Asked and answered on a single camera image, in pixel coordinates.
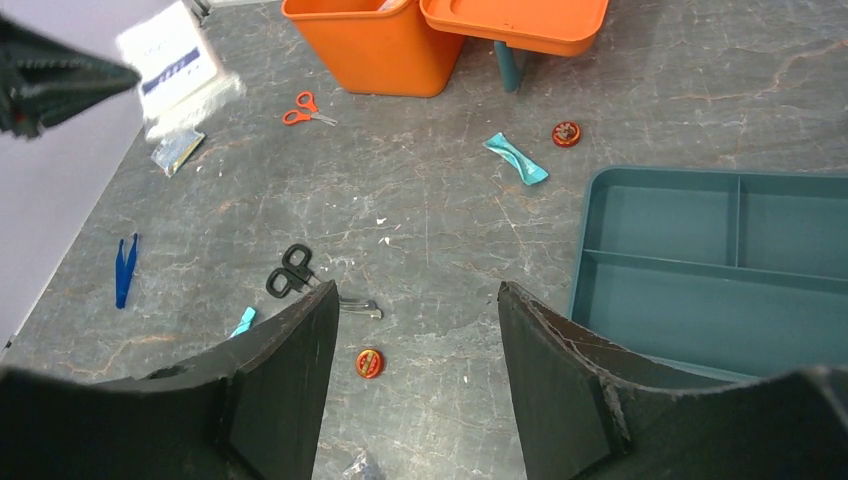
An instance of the tweezers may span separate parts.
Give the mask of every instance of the tweezers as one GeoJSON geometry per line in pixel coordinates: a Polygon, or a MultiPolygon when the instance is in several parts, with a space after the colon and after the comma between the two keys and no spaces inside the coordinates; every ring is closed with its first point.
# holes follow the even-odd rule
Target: tweezers
{"type": "Polygon", "coordinates": [[[118,242],[118,256],[115,258],[115,306],[124,308],[127,305],[127,295],[130,293],[135,258],[138,255],[138,234],[133,234],[133,246],[124,261],[124,239],[118,242]]]}

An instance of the orange container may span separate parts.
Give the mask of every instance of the orange container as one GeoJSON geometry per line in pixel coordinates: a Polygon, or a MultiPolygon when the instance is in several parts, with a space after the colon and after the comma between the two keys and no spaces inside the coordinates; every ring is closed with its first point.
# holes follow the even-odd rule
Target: orange container
{"type": "Polygon", "coordinates": [[[289,18],[352,93],[432,97],[450,79],[465,35],[427,25],[418,0],[284,0],[289,18]]]}
{"type": "Polygon", "coordinates": [[[437,30],[573,57],[592,46],[607,4],[608,0],[421,0],[421,11],[437,30]]]}

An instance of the teal tray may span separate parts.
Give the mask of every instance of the teal tray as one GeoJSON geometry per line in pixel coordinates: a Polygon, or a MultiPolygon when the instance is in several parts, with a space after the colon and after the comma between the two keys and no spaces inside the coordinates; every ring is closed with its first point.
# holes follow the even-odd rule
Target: teal tray
{"type": "Polygon", "coordinates": [[[572,321],[721,380],[848,364],[848,177],[614,167],[586,193],[572,321]]]}

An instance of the red lid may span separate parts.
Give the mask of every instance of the red lid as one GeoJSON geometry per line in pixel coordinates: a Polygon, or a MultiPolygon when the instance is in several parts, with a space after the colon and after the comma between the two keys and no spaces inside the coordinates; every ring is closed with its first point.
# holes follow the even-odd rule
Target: red lid
{"type": "Polygon", "coordinates": [[[551,132],[551,139],[557,147],[573,147],[580,141],[580,126],[574,122],[560,122],[551,132]]]}
{"type": "Polygon", "coordinates": [[[359,352],[356,357],[356,373],[362,378],[374,378],[383,371],[383,354],[374,349],[359,352]]]}

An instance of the scissors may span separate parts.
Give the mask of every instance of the scissors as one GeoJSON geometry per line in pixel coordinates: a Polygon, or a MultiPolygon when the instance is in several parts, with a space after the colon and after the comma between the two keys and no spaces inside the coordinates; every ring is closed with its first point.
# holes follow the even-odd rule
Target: scissors
{"type": "MultiPolygon", "coordinates": [[[[317,284],[320,284],[321,280],[309,269],[308,264],[310,260],[312,260],[312,250],[309,247],[300,243],[290,246],[283,254],[283,266],[274,269],[271,275],[268,276],[268,280],[265,282],[265,290],[276,298],[283,298],[292,290],[299,293],[303,290],[303,287],[311,290],[317,284]],[[298,263],[294,263],[294,256],[298,253],[303,255],[303,258],[298,263]],[[284,277],[286,283],[283,285],[283,288],[278,289],[275,284],[280,277],[284,277]],[[312,284],[313,278],[318,282],[316,285],[312,284]]],[[[377,302],[374,300],[345,298],[340,295],[339,308],[346,312],[368,315],[371,318],[383,318],[383,312],[377,308],[377,302]]]]}
{"type": "Polygon", "coordinates": [[[321,120],[331,127],[335,127],[339,124],[337,120],[333,120],[330,117],[326,117],[318,113],[318,107],[315,106],[315,95],[310,91],[300,92],[297,97],[294,99],[295,105],[300,108],[305,108],[312,113],[304,113],[300,110],[294,109],[289,110],[283,115],[283,123],[286,125],[294,125],[300,122],[308,122],[309,120],[321,120]]]}

